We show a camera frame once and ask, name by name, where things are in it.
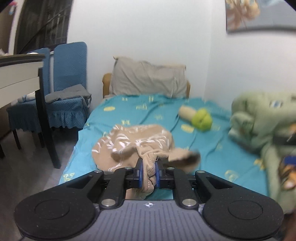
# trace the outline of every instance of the blue chair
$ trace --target blue chair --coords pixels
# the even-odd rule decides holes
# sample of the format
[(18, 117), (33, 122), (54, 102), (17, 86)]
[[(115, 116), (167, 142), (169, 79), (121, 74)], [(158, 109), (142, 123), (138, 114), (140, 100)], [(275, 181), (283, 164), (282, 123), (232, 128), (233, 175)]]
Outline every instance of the blue chair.
[[(73, 85), (86, 88), (87, 46), (84, 42), (61, 44), (54, 49), (54, 91)], [(51, 127), (82, 129), (88, 118), (88, 100), (83, 97), (46, 105)]]
[[(49, 82), (49, 67), (50, 67), (50, 50), (49, 48), (42, 48), (34, 50), (33, 52), (39, 54), (45, 54), (43, 60), (43, 87), (44, 94), (50, 93)], [(31, 131), (38, 133), (41, 146), (44, 147), (44, 142), (41, 134), (41, 126), (39, 124), (38, 112), (36, 107), (36, 101), (31, 100), (23, 103), (17, 103), (7, 108), (9, 116), (10, 129), (13, 132), (18, 149), (21, 149), (20, 142), (17, 137), (17, 129), (23, 129), (24, 131)]]

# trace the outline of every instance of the bed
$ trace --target bed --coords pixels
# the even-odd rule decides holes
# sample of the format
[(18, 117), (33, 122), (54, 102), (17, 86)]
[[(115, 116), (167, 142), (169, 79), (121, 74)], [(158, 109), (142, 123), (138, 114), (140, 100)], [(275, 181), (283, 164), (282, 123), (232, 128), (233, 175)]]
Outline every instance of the bed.
[[(92, 158), (92, 147), (106, 135), (115, 124), (124, 126), (159, 124), (171, 131), (175, 146), (198, 150), (202, 169), (228, 181), (268, 195), (264, 166), (259, 156), (248, 153), (228, 138), (231, 113), (217, 104), (201, 98), (188, 98), (190, 84), (186, 86), (186, 98), (168, 98), (164, 95), (109, 95), (111, 74), (103, 77), (103, 102), (90, 114), (70, 160), (61, 176), (60, 184), (97, 169)], [(178, 118), (181, 105), (195, 109), (206, 108), (213, 117), (210, 131), (200, 132)], [(170, 190), (156, 189), (146, 199), (172, 199)]]

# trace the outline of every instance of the black circular disc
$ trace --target black circular disc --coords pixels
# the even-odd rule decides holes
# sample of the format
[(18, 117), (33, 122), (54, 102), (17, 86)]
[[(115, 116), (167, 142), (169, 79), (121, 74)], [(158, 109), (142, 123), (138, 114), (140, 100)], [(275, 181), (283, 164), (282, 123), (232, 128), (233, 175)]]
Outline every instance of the black circular disc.
[(202, 214), (212, 229), (241, 240), (271, 237), (284, 218), (281, 207), (273, 199), (245, 188), (215, 191)]
[(15, 208), (21, 233), (37, 240), (61, 240), (81, 233), (95, 217), (93, 203), (77, 189), (49, 189)]

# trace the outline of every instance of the table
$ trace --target table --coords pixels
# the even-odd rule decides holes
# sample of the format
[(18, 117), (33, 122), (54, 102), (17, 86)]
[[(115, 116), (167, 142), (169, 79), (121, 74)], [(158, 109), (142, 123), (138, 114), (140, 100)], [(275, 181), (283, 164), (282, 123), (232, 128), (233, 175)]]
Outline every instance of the table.
[[(48, 153), (55, 168), (61, 164), (52, 138), (46, 111), (42, 67), (44, 54), (18, 54), (0, 57), (0, 108), (35, 91), (38, 118)], [(0, 145), (0, 158), (5, 154)]]

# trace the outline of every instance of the yellow-green plush toy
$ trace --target yellow-green plush toy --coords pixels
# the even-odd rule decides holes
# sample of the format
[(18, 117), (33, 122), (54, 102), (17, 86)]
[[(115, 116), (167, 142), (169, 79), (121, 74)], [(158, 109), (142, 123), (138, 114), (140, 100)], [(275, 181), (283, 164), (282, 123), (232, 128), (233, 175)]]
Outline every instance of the yellow-green plush toy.
[(195, 110), (189, 106), (182, 105), (178, 114), (200, 131), (208, 131), (212, 127), (213, 119), (205, 108)]

